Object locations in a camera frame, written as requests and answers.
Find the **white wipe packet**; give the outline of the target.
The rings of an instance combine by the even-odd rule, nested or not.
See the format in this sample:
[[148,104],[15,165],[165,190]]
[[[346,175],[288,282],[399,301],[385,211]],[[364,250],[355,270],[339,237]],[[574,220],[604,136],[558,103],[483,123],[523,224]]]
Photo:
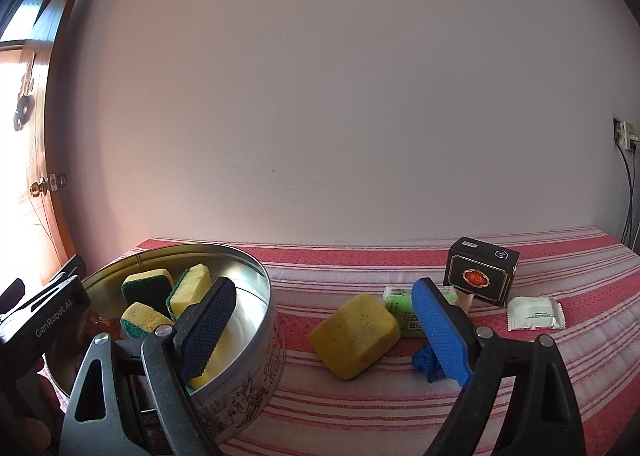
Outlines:
[[564,329],[566,325],[561,303],[550,297],[514,297],[506,313],[509,332]]

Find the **yellow green sponge front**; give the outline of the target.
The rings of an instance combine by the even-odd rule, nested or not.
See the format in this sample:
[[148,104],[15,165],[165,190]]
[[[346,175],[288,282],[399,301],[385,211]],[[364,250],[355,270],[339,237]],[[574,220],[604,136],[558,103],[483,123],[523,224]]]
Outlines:
[[122,330],[128,338],[141,338],[152,334],[158,326],[169,325],[174,322],[158,313],[153,308],[142,302],[134,302],[130,305],[119,320]]

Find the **blue wrapper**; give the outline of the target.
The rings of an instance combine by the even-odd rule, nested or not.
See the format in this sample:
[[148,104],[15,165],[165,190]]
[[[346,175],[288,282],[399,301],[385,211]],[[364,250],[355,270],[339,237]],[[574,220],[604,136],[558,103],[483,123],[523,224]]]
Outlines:
[[413,354],[411,364],[417,372],[420,372],[420,374],[426,377],[430,384],[446,378],[442,365],[440,365],[435,351],[428,342],[424,343],[424,345]]

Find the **beige paper snack packet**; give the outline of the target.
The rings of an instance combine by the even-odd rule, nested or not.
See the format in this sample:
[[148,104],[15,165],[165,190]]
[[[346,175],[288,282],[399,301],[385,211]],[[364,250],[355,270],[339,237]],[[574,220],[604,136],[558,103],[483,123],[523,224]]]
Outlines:
[[456,300],[454,300],[454,304],[465,314],[469,314],[473,298],[474,296],[471,294],[465,294],[463,291],[456,291]]

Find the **green top scrub sponge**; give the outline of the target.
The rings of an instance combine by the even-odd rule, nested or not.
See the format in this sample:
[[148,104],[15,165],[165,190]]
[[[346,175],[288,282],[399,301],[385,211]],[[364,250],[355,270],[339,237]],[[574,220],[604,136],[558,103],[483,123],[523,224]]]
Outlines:
[[171,274],[166,269],[154,269],[127,276],[120,291],[128,306],[141,302],[168,317],[166,302],[172,288],[174,280]]

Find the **black box with red emblem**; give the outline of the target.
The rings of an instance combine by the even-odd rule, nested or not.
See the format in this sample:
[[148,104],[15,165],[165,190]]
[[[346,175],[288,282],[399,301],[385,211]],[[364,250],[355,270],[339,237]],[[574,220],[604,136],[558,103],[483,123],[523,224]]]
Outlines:
[[448,250],[442,283],[503,308],[510,293],[520,253],[462,236]]

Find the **yellow green scrub sponge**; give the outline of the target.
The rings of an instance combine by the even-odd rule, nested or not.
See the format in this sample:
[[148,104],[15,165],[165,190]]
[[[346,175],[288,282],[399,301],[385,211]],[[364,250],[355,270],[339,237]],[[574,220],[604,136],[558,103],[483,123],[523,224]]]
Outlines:
[[197,305],[212,288],[213,282],[209,268],[203,263],[186,269],[174,288],[171,289],[166,300],[166,307],[170,317],[177,320],[183,311],[192,305]]

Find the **green tissue pack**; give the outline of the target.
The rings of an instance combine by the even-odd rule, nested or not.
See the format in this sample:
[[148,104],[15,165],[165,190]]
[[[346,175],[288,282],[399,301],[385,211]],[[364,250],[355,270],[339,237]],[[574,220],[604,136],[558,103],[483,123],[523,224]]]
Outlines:
[[451,286],[422,277],[411,286],[387,285],[383,303],[397,321],[402,337],[430,338],[437,327],[450,326],[448,313],[457,303],[457,294]]

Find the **large yellow sponge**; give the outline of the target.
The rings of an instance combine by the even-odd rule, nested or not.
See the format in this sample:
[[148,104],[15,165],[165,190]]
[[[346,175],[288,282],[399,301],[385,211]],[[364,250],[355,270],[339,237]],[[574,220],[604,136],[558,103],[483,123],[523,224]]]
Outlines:
[[359,294],[307,336],[320,360],[341,380],[352,380],[400,339],[399,325],[378,299]]

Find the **wooden door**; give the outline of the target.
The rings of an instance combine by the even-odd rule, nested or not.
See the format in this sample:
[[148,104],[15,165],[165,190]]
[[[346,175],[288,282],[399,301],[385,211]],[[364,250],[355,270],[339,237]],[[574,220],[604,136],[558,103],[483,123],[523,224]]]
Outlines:
[[[17,277],[43,286],[75,252],[58,192],[31,197],[30,185],[55,167],[53,152],[56,81],[68,21],[76,0],[23,0],[1,34],[1,280]],[[30,53],[35,107],[15,131],[13,115]]]

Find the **round metal tin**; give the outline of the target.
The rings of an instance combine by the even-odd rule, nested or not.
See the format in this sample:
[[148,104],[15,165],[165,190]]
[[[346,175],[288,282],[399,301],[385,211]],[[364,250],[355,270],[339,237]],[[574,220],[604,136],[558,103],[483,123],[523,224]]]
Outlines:
[[284,340],[264,266],[230,246],[186,243],[142,250],[107,265],[84,280],[90,309],[117,320],[126,309],[120,286],[125,277],[165,269],[179,277],[193,265],[206,265],[214,280],[232,280],[236,305],[209,359],[209,380],[190,390],[204,429],[222,445],[246,429],[276,391],[284,366]]

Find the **red striped tablecloth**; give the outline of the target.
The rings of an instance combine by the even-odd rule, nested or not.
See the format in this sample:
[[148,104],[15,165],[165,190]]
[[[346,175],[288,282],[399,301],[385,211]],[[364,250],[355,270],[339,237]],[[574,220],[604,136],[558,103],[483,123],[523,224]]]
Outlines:
[[[149,239],[142,250],[186,244]],[[520,253],[514,295],[561,303],[564,329],[553,337],[572,380],[586,451],[610,450],[639,405],[639,258],[614,237],[583,227],[506,235]],[[267,270],[284,340],[276,391],[259,416],[221,445],[228,455],[420,455],[454,405],[451,380],[430,384],[411,364],[416,339],[350,381],[336,378],[308,334],[348,299],[381,297],[387,285],[435,281],[448,243],[418,246],[250,245]]]

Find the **dark door ornament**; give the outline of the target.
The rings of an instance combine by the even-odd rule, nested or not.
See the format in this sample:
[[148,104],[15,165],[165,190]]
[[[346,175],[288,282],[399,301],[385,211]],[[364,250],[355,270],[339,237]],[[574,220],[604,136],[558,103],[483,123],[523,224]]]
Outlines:
[[16,108],[13,115],[15,131],[20,131],[24,128],[32,116],[32,110],[35,107],[35,96],[32,93],[34,92],[34,66],[36,57],[37,54],[35,52],[30,53],[26,72],[21,79],[21,88],[20,91],[18,91]]

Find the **wall power socket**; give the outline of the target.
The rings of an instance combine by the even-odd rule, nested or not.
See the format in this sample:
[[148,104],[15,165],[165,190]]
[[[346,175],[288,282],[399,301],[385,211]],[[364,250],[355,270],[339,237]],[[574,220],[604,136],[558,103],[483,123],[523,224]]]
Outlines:
[[640,138],[634,133],[634,126],[627,120],[613,118],[614,141],[624,151],[633,151],[640,143]]

